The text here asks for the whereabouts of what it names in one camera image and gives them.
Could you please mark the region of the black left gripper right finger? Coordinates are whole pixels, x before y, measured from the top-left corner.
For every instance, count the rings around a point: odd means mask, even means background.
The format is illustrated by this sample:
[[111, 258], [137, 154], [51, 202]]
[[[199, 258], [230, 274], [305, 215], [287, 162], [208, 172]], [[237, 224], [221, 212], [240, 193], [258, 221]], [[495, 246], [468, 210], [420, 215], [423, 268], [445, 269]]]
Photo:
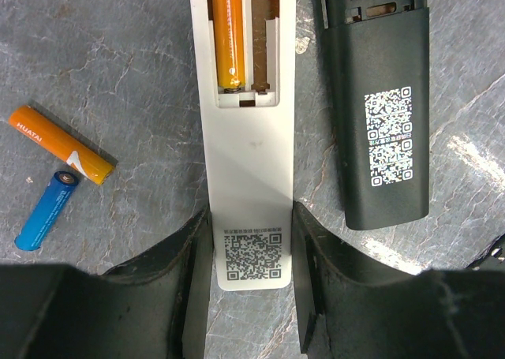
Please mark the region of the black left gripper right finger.
[[389, 267], [292, 214], [301, 352], [310, 358], [501, 358], [504, 241], [467, 268], [418, 275]]

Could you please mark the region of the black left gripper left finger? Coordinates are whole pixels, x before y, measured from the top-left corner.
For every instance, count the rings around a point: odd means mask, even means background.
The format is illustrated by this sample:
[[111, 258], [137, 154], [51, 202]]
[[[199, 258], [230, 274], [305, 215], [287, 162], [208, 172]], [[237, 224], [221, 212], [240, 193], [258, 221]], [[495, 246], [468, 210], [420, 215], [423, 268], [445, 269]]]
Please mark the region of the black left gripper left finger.
[[213, 240], [208, 210], [92, 275], [66, 264], [1, 268], [4, 358], [202, 358]]

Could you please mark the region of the blue battery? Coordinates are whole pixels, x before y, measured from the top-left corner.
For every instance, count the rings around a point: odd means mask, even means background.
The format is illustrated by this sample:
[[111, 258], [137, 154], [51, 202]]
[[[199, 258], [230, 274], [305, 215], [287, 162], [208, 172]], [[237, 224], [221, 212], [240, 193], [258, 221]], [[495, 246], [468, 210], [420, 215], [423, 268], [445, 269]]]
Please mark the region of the blue battery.
[[38, 204], [15, 238], [15, 245], [22, 251], [39, 249], [74, 190], [79, 185], [76, 175], [57, 171], [40, 197]]

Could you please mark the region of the white remote with QR label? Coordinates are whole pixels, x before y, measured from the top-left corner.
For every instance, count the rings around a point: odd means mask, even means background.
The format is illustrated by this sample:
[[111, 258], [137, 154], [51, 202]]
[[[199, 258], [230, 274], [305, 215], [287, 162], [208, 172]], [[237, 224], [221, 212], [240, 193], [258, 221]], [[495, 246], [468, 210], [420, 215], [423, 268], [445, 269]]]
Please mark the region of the white remote with QR label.
[[190, 0], [219, 287], [291, 279], [296, 0], [241, 0], [245, 80], [218, 82], [215, 0]]

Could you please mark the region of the black remote control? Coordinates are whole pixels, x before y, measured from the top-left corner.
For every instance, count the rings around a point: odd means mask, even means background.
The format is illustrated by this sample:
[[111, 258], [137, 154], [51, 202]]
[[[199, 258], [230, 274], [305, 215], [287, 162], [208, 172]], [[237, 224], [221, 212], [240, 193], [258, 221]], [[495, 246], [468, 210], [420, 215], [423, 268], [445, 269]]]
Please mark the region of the black remote control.
[[323, 0], [346, 225], [429, 211], [427, 0]]

